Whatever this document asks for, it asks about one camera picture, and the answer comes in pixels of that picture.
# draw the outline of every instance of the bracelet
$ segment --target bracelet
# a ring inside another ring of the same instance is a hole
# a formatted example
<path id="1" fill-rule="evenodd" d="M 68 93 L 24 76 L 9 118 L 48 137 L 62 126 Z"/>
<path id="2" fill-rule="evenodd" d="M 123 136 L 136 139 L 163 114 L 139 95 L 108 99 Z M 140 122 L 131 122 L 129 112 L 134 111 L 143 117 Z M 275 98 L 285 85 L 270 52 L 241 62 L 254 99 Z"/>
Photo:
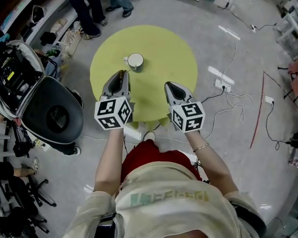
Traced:
<path id="1" fill-rule="evenodd" d="M 196 151 L 203 149 L 204 147 L 208 146 L 209 143 L 206 143 L 204 146 L 199 147 L 198 149 L 195 149 L 193 152 L 195 153 Z"/>

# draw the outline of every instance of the mug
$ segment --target mug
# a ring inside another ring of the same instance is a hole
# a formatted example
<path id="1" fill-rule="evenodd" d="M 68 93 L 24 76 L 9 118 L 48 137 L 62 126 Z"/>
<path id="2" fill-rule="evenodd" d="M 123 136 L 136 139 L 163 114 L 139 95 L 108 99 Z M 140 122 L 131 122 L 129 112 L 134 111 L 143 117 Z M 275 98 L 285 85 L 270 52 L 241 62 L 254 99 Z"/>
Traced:
<path id="1" fill-rule="evenodd" d="M 139 53 L 133 53 L 124 58 L 124 61 L 129 65 L 134 72 L 141 72 L 144 65 L 144 57 Z"/>

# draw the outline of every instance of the white marker cube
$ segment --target white marker cube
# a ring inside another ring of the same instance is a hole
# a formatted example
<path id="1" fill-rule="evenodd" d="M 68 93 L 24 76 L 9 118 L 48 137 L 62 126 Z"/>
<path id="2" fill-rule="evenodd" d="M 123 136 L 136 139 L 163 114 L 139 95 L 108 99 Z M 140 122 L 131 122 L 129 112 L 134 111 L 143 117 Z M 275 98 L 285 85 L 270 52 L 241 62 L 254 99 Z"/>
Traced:
<path id="1" fill-rule="evenodd" d="M 94 118 L 104 129 L 123 128 L 132 112 L 126 97 L 98 101 Z"/>
<path id="2" fill-rule="evenodd" d="M 184 133 L 202 129 L 205 112 L 201 102 L 170 106 L 172 122 Z"/>

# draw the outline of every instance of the yellow-green table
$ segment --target yellow-green table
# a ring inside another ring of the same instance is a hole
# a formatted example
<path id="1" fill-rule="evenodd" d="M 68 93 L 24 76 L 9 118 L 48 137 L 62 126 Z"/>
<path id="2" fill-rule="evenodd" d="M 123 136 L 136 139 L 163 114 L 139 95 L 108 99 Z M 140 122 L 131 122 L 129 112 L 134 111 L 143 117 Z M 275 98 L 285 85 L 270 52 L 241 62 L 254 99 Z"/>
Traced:
<path id="1" fill-rule="evenodd" d="M 140 73 L 130 70 L 123 60 L 132 53 L 144 57 Z M 167 121 L 165 82 L 177 82 L 193 92 L 198 74 L 194 54 L 186 42 L 167 29 L 151 25 L 123 29 L 99 47 L 90 67 L 90 83 L 97 100 L 107 80 L 122 69 L 130 70 L 133 121 L 146 122 L 149 130 L 157 120 L 162 125 Z"/>

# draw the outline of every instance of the yellow label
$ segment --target yellow label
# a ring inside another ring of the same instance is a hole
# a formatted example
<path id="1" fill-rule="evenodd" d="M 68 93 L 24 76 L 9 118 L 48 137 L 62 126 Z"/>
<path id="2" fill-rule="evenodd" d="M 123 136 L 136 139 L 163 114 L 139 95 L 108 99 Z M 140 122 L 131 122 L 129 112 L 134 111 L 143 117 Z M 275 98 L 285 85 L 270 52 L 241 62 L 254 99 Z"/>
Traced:
<path id="1" fill-rule="evenodd" d="M 11 74 L 9 75 L 9 77 L 7 78 L 7 80 L 9 81 L 12 78 L 13 75 L 14 75 L 14 71 L 11 72 Z"/>

